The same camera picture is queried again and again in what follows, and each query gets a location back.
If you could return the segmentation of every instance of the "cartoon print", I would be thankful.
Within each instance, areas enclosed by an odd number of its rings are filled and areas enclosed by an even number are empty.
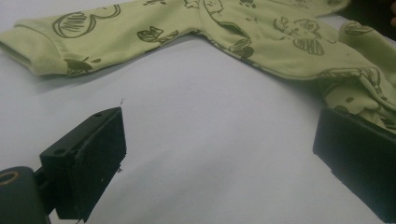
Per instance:
[[[90,66],[87,62],[87,60],[90,57],[86,57],[82,61],[77,61],[74,59],[64,59],[65,62],[67,62],[67,67],[68,67],[68,75],[79,75],[81,73],[88,73],[90,70],[92,70],[92,66]],[[101,62],[101,59],[95,59],[91,61],[91,63],[99,63]]]
[[[305,0],[270,0],[271,2],[279,3],[288,7],[308,8]]]
[[[249,39],[241,39],[234,45],[230,46],[229,51],[246,59],[253,55],[254,49],[250,47],[251,41]]]
[[[327,82],[332,85],[331,91],[326,90],[327,94],[325,95],[329,107],[352,114],[371,110],[388,117],[387,113],[383,111],[383,106],[372,98],[358,77],[339,77],[338,79],[327,79]]]
[[[316,39],[294,39],[293,44],[296,48],[305,50],[309,54],[323,55],[324,49]]]
[[[204,5],[210,15],[219,13],[224,9],[220,0],[204,0]]]
[[[160,44],[163,44],[164,42],[176,38],[176,36],[178,35],[178,31],[174,31],[172,34],[160,38],[160,35],[162,34],[163,34],[163,30],[154,26],[150,26],[149,30],[137,32],[137,36],[145,42],[149,42],[149,43],[159,42]]]
[[[240,0],[239,5],[256,8],[256,4],[254,4],[254,0]]]
[[[155,5],[157,3],[161,3],[163,5],[166,5],[165,0],[148,0],[143,6],[148,6],[148,5]]]
[[[198,0],[184,0],[184,2],[186,3],[184,6],[186,8],[199,8],[199,1]]]
[[[250,18],[250,17],[246,17],[247,21],[254,21],[256,23],[259,23],[256,17]]]
[[[274,19],[274,28],[293,37],[320,38],[318,33],[320,26],[317,22],[309,19],[290,22],[287,17],[281,17],[280,19]]]
[[[120,15],[119,5],[101,7],[87,15],[84,12],[66,14],[52,24],[52,29],[60,37],[77,38],[90,33],[98,20],[106,20]]]
[[[338,79],[340,77],[365,77],[375,89],[378,96],[387,100],[383,95],[382,89],[379,86],[381,83],[380,72],[375,67],[357,67],[357,68],[330,68],[322,71],[320,78]]]
[[[372,31],[373,31],[373,28],[371,28],[369,26],[362,26],[356,21],[348,24],[344,28],[344,32],[347,35],[364,35],[366,33],[372,32]]]

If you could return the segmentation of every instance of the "onesie cuff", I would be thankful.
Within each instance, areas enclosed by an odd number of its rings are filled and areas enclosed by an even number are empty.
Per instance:
[[[44,35],[22,26],[0,34],[0,50],[36,75],[67,74],[54,44]]]

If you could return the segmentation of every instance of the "baby onesie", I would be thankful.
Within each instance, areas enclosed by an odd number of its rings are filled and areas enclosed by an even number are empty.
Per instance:
[[[279,77],[316,80],[328,106],[396,133],[396,50],[374,29],[317,20],[348,0],[137,0],[17,21],[0,49],[34,74],[78,76],[186,34]]]

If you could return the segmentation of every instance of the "printed fabric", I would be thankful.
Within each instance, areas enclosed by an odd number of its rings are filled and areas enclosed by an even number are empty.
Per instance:
[[[318,16],[348,0],[138,0],[17,21],[0,49],[34,74],[78,76],[186,34],[279,77],[315,80],[327,105],[396,133],[396,50],[355,21]]]

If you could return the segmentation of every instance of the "onesie sleeve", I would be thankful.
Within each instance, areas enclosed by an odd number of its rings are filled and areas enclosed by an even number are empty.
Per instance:
[[[0,49],[36,75],[78,76],[124,63],[199,29],[180,0],[133,1],[35,20],[0,34]]]

